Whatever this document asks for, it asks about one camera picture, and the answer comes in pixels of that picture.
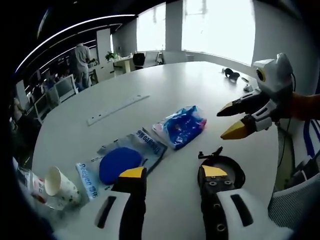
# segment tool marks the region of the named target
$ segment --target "white paper cup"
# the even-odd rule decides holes
[[[44,188],[49,196],[59,198],[66,205],[76,205],[81,200],[74,183],[55,166],[49,168],[44,179]]]

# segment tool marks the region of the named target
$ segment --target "window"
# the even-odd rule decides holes
[[[182,50],[251,66],[255,34],[251,0],[183,0]]]
[[[141,13],[136,24],[136,46],[139,52],[166,48],[166,4]]]
[[[112,34],[110,34],[110,49],[111,49],[112,53],[115,52],[115,50],[114,50],[114,38],[113,38]]]

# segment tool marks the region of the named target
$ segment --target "packaging bag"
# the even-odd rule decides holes
[[[162,121],[152,129],[171,148],[178,150],[191,142],[205,128],[207,119],[197,106],[186,106]]]
[[[142,161],[139,166],[145,167],[147,173],[156,167],[168,148],[163,143],[154,140],[144,128],[101,146],[97,151],[97,157],[75,165],[90,201],[96,198],[101,191],[110,190],[113,186],[112,184],[105,185],[99,179],[99,166],[102,158],[107,153],[123,147],[141,154]]]

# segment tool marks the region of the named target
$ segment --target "white ruler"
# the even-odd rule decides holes
[[[130,106],[131,104],[134,104],[134,103],[139,102],[143,99],[146,99],[148,97],[150,97],[150,95],[144,95],[144,96],[137,95],[137,96],[127,100],[125,103],[121,104],[118,107],[111,108],[110,110],[107,110],[105,112],[102,112],[102,113],[99,113],[95,116],[92,116],[87,120],[88,126],[91,126],[92,124],[95,124],[96,122],[100,121],[101,119],[103,119],[103,118],[105,118],[115,112],[118,112],[119,110],[124,109],[124,108]]]

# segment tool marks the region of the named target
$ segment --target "blue plastic bag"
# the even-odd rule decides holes
[[[154,124],[152,129],[175,150],[181,149],[198,136],[207,123],[197,106],[181,108]]]

